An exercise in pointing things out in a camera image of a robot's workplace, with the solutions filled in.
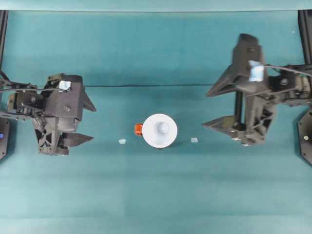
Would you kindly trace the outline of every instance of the black cable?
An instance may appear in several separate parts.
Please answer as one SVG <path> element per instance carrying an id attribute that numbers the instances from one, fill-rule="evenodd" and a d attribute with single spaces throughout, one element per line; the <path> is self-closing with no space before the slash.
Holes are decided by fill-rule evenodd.
<path id="1" fill-rule="evenodd" d="M 0 93 L 4 92 L 11 92 L 11 91 L 60 91 L 62 93 L 67 92 L 67 90 L 58 89 L 58 88 L 47 88 L 47 89 L 33 89 L 33 88 L 26 88 L 26 89 L 2 89 L 0 90 Z"/>
<path id="2" fill-rule="evenodd" d="M 10 81 L 6 73 L 4 73 L 2 70 L 0 70 L 0 75 L 2 76 L 3 79 Z"/>
<path id="3" fill-rule="evenodd" d="M 274 70 L 275 69 L 279 69 L 279 70 L 284 70 L 284 71 L 288 71 L 288 72 L 294 72 L 294 73 L 297 73 L 297 74 L 302 74 L 302 75 L 305 75 L 305 76 L 308 76 L 308 77 L 312 77 L 312 74 L 309 74 L 309 73 L 306 73 L 306 72 L 301 72 L 301 71 L 298 71 L 298 70 L 295 70 L 295 69 L 292 69 L 292 68 L 272 66 L 270 64 L 264 65 L 264 67 L 272 68 Z"/>
<path id="4" fill-rule="evenodd" d="M 86 88 L 128 88 L 128 87 L 179 87 L 179 86 L 212 86 L 213 84 L 121 84 L 121 85 L 85 85 Z"/>

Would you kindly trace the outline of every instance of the teal tablecloth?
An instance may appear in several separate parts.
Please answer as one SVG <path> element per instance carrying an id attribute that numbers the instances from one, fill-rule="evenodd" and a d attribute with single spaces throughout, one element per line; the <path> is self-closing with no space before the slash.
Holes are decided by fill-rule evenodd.
<path id="1" fill-rule="evenodd" d="M 205 93 L 239 33 L 259 37 L 269 63 L 303 63 L 296 16 L 10 12 L 3 70 L 12 80 L 44 84 L 65 72 L 87 85 L 159 86 L 88 87 L 98 111 L 86 111 L 78 131 L 95 139 L 70 156 L 39 155 L 31 122 L 13 122 L 0 232 L 310 234 L 312 167 L 295 127 L 305 107 L 279 106 L 265 145 L 244 148 L 201 126 L 233 112 L 232 94 Z M 179 126 L 161 151 L 133 134 L 154 113 Z"/>

